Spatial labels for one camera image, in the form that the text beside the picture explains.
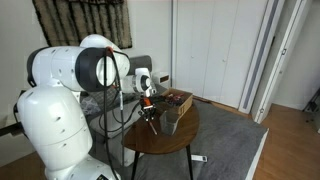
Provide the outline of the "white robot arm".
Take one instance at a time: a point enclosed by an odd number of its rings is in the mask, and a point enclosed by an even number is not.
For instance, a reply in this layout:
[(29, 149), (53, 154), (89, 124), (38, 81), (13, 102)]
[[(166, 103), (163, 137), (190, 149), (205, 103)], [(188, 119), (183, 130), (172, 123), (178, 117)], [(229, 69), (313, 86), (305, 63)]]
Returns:
[(129, 57), (98, 34), (78, 46), (45, 47), (29, 56), (31, 88), (19, 97), (17, 109), (48, 180), (119, 180), (110, 164), (89, 155), (93, 140), (80, 93), (106, 91), (113, 84), (121, 95), (151, 88), (146, 72), (129, 70)]

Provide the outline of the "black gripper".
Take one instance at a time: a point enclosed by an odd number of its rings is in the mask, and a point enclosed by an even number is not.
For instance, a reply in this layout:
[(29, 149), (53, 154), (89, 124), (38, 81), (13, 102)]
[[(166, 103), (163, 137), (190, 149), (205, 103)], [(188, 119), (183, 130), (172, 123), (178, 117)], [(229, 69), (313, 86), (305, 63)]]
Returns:
[(144, 97), (139, 100), (141, 110), (138, 114), (143, 117), (146, 121), (153, 120), (156, 112), (155, 104), (148, 98)]

